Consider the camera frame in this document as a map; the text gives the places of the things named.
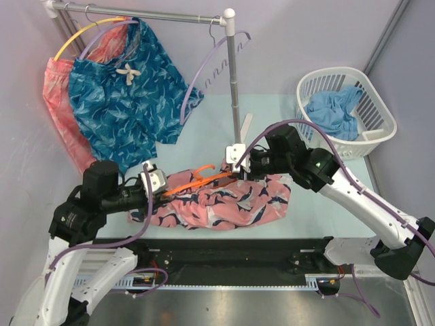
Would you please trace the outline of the pink shark print shorts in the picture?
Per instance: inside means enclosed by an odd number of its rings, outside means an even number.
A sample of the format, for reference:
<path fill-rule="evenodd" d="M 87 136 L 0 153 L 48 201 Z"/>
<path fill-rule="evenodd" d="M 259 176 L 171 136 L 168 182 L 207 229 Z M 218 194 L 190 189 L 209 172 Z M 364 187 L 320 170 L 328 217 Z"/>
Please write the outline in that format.
<path fill-rule="evenodd" d="M 291 182 L 285 175 L 266 175 L 258 181 L 215 179 L 179 190 L 168 203 L 153 208 L 150 224 L 226 231 L 274 222 L 286 216 Z"/>

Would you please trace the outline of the orange plastic hanger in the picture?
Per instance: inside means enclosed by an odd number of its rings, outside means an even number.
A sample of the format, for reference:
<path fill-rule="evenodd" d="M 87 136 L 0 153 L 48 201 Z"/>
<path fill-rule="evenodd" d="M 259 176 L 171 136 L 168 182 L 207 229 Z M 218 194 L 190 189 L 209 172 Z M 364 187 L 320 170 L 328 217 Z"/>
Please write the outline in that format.
<path fill-rule="evenodd" d="M 221 187 L 237 180 L 236 174 L 226 170 L 211 176 L 204 176 L 205 170 L 215 170 L 216 166 L 208 164 L 197 169 L 183 170 L 168 176 L 169 188 L 161 194 L 164 198 L 189 194 L 202 187 Z"/>

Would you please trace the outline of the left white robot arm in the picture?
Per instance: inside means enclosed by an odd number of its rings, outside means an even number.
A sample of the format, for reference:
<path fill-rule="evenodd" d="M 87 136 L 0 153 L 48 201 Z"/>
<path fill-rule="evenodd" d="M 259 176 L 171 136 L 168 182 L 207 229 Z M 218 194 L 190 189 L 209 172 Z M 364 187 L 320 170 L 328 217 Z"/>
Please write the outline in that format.
<path fill-rule="evenodd" d="M 143 230 L 112 243 L 97 244 L 95 238 L 110 214 L 131 210 L 152 214 L 155 169 L 150 162 L 143 163 L 131 186 L 118 181 L 115 162 L 96 161 L 85 170 L 82 183 L 54 211 L 43 272 L 22 296 L 10 325 L 87 325 L 98 303 L 121 278 L 149 266 L 150 254 L 135 244 Z M 95 249 L 115 252 L 75 289 L 81 264 Z"/>

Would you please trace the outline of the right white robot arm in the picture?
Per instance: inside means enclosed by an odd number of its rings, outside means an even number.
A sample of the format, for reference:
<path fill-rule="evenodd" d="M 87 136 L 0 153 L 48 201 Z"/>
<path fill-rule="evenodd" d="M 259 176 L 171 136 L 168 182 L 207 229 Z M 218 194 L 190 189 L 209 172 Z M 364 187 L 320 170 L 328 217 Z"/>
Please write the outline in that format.
<path fill-rule="evenodd" d="M 310 148 L 292 120 L 269 126 L 247 147 L 235 164 L 251 178 L 288 174 L 300 187 L 341 205 L 375 236 L 333 238 L 313 256 L 320 272 L 338 265 L 374 265 L 386 275 L 405 280 L 425 249 L 434 247 L 430 237 L 434 221 L 403 213 L 358 181 L 340 159 L 333 145 Z"/>

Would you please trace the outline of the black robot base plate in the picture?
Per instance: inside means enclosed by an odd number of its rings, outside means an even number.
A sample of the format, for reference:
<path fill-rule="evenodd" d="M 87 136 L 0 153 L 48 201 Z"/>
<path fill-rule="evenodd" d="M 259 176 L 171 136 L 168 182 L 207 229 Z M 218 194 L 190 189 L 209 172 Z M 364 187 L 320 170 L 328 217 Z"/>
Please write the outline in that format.
<path fill-rule="evenodd" d="M 330 238 L 142 239 L 134 242 L 140 268 L 157 267 L 169 285 L 262 287 L 301 285 L 306 275 L 344 278 L 347 265 L 324 257 Z"/>

